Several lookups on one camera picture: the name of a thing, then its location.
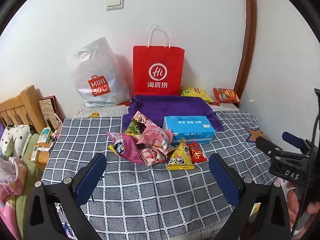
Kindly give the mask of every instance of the white plastic bag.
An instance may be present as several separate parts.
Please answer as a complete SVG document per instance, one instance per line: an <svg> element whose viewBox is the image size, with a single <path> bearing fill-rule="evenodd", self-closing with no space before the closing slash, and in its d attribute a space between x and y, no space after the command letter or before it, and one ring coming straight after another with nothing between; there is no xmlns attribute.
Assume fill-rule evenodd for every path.
<svg viewBox="0 0 320 240"><path fill-rule="evenodd" d="M68 65L85 106L108 106L130 100L129 87L105 37L71 55Z"/></svg>

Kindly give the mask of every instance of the black cable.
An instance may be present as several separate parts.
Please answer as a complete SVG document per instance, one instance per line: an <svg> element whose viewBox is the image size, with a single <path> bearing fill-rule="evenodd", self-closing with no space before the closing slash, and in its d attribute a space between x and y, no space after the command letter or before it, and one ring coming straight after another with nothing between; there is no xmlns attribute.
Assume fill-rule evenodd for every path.
<svg viewBox="0 0 320 240"><path fill-rule="evenodd" d="M314 165L316 163L316 157L317 157L317 153L314 153L313 152L313 149L314 149L314 146L315 146L315 138L316 138L316 129L317 129L317 125L318 125L318 121L320 119L320 114L317 115L316 117L316 121L315 121L315 124L313 126L313 133L312 133L312 141L311 141L311 150L310 150L310 158L309 158L309 162L308 162L308 176L307 176L307 182L306 182L306 187L304 189L304 192L303 192L303 197L302 197L302 200L301 200L301 203L300 203L300 207L299 207L299 211L298 211L298 215L297 215L297 218L293 224L293 227L292 227L292 231L291 231L291 239L293 238L293 234L295 232L295 229L297 227L297 224L298 224L298 221L299 221L299 218L301 217L302 215L302 207L304 206L304 203L306 201L306 196L307 196L307 191L308 191L308 187L309 187L309 183L310 183L310 176L311 176L311 173L314 169Z"/></svg>

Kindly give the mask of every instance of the brown wall trim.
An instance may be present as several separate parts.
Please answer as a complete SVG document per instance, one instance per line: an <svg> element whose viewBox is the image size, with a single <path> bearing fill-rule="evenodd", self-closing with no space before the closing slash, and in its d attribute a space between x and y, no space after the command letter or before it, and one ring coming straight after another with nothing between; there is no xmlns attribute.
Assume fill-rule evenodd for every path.
<svg viewBox="0 0 320 240"><path fill-rule="evenodd" d="M233 90L241 98L245 83L247 82L253 50L254 42L256 39L257 28L257 4L256 0L245 0L246 2L246 20L245 20L245 33L242 49L242 57L239 65L238 75L236 78L235 87Z"/></svg>

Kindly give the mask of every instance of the pink snack bag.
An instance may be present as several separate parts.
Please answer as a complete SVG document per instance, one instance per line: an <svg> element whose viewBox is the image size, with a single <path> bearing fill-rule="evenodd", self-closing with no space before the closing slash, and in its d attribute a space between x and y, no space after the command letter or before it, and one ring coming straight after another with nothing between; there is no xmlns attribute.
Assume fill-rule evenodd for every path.
<svg viewBox="0 0 320 240"><path fill-rule="evenodd" d="M172 141L172 131L163 131L160 127L148 125L139 136L138 144L147 147L140 150L141 157L147 165L164 163L168 153L168 147Z"/></svg>
<svg viewBox="0 0 320 240"><path fill-rule="evenodd" d="M114 149L127 161L145 164L137 149L137 139L125 133L108 132L109 138L115 143Z"/></svg>

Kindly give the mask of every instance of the chip bag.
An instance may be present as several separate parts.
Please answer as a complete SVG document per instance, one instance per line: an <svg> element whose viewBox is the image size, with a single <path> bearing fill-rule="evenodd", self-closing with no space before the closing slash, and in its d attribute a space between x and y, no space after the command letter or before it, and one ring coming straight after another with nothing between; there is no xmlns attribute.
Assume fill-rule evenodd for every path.
<svg viewBox="0 0 320 240"><path fill-rule="evenodd" d="M203 151L200 148L198 143L188 144L189 151L191 155L191 160L193 163L202 163L206 162L208 159L204 156Z"/></svg>
<svg viewBox="0 0 320 240"><path fill-rule="evenodd" d="M171 129L163 131L162 128L148 125L139 136L137 144L144 145L140 151L141 157L146 165L164 163L172 141Z"/></svg>
<svg viewBox="0 0 320 240"><path fill-rule="evenodd" d="M137 111L125 133L140 135L143 133L147 125L156 126L148 117Z"/></svg>
<svg viewBox="0 0 320 240"><path fill-rule="evenodd" d="M236 92L232 89L213 88L213 93L218 103L241 103Z"/></svg>
<svg viewBox="0 0 320 240"><path fill-rule="evenodd" d="M107 134L115 143L114 146L109 146L112 152L129 162L145 164L138 151L136 145L137 139L135 137L118 132L108 132Z"/></svg>
<svg viewBox="0 0 320 240"><path fill-rule="evenodd" d="M204 91L201 88L193 88L193 87L187 87L187 88L180 88L179 91L180 96L183 97L197 97L202 98L205 102L210 103L212 102L211 98L208 96L207 92Z"/></svg>
<svg viewBox="0 0 320 240"><path fill-rule="evenodd" d="M167 165L168 170L193 170L195 166L191 161L189 147L186 144L184 138L181 139L181 143L174 150L171 155L170 161Z"/></svg>

